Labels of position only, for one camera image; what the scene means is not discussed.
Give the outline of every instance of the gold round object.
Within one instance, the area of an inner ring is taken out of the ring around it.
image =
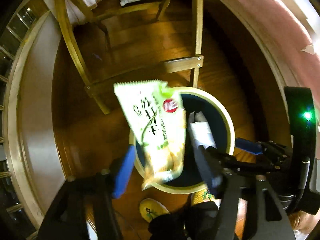
[[[182,94],[189,94],[189,95],[200,97],[206,100],[207,102],[209,102],[211,105],[214,106],[214,108],[218,110],[218,112],[220,113],[225,123],[227,135],[228,135],[226,153],[233,155],[233,150],[235,148],[235,130],[233,127],[231,117],[227,112],[227,110],[225,109],[225,107],[214,96],[212,96],[211,94],[203,90],[193,88],[193,87],[175,87],[173,89],[179,91]],[[136,138],[132,130],[130,131],[130,134],[129,134],[129,144],[136,146]],[[144,167],[140,162],[136,147],[135,147],[135,153],[136,153],[136,159],[134,162],[134,166],[139,172],[139,174],[144,178]],[[158,183],[153,183],[152,186],[161,191],[172,193],[172,194],[191,194],[206,188],[206,184],[204,182],[201,182],[189,187],[172,187],[166,184],[158,184]]]

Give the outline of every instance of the green led indicator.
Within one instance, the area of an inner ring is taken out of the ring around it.
[[[303,114],[303,117],[304,117],[305,119],[307,119],[308,121],[310,121],[310,120],[312,119],[312,113],[311,113],[311,112],[305,112],[305,113]]]

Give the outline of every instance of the red circular logo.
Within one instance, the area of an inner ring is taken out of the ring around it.
[[[178,104],[173,99],[166,99],[163,102],[163,108],[168,113],[173,113],[177,110]]]

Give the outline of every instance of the green and white food wrapper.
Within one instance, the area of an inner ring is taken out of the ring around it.
[[[114,92],[145,153],[142,189],[179,177],[186,139],[186,114],[180,93],[160,80],[117,83]]]

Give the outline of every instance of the yellow slipper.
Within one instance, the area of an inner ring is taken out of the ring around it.
[[[207,188],[191,195],[191,206],[207,201],[214,201],[217,206],[220,206],[220,200],[216,199],[214,195],[210,194]]]
[[[142,200],[139,209],[141,216],[148,223],[158,216],[169,214],[169,211],[164,205],[152,198],[146,198]]]

